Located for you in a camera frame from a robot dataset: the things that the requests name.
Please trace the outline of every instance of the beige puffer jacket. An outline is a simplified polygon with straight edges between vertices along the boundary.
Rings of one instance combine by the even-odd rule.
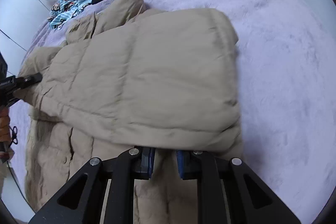
[[[35,49],[20,75],[39,71],[43,80],[16,94],[35,108],[29,202],[40,208],[91,157],[149,146],[161,149],[152,179],[135,184],[135,222],[195,223],[196,185],[179,179],[167,149],[241,156],[236,41],[215,9],[115,0],[77,20],[62,47]]]

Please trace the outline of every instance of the metal screw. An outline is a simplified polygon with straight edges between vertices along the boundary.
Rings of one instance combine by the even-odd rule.
[[[93,165],[93,166],[97,165],[99,162],[100,162],[100,159],[98,159],[98,158],[90,159],[90,164]]]
[[[233,165],[241,165],[242,160],[240,158],[233,158],[231,162]]]
[[[137,153],[139,153],[139,149],[137,148],[132,148],[128,151],[128,153],[130,153],[131,155],[136,155]]]

